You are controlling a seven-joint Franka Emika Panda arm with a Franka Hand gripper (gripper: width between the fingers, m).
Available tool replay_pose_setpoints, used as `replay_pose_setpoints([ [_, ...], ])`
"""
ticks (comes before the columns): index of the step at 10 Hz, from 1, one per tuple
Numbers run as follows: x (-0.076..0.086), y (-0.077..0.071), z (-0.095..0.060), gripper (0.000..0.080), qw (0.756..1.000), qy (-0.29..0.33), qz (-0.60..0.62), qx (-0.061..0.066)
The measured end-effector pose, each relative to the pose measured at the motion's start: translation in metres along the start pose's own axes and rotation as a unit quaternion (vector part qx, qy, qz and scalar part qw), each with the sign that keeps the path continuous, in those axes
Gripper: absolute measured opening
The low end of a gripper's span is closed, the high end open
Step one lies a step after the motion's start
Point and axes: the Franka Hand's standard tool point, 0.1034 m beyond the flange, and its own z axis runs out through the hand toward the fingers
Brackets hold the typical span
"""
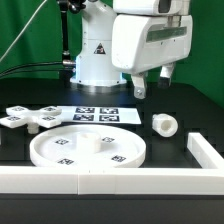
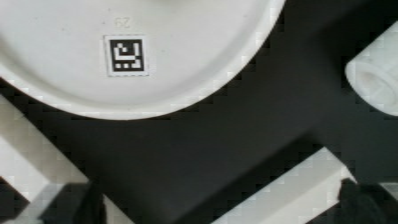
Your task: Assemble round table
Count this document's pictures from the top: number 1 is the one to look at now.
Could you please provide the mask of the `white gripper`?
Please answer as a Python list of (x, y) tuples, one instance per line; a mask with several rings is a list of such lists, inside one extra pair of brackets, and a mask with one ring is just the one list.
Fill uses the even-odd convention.
[(135, 74), (131, 79), (136, 98), (146, 97), (146, 74), (140, 72), (162, 66), (158, 87), (170, 87), (172, 62), (189, 55), (192, 25), (191, 16), (182, 16), (179, 27), (168, 27), (168, 17), (119, 15), (115, 19), (112, 64), (120, 72)]

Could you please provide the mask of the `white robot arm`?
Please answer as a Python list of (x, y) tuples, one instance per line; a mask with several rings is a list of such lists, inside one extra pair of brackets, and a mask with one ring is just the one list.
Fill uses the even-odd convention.
[(167, 88), (177, 61), (191, 49), (191, 0), (87, 0), (82, 13), (82, 49), (76, 57), (73, 86), (110, 93), (131, 76), (134, 96), (146, 97), (147, 72), (160, 68), (158, 86)]

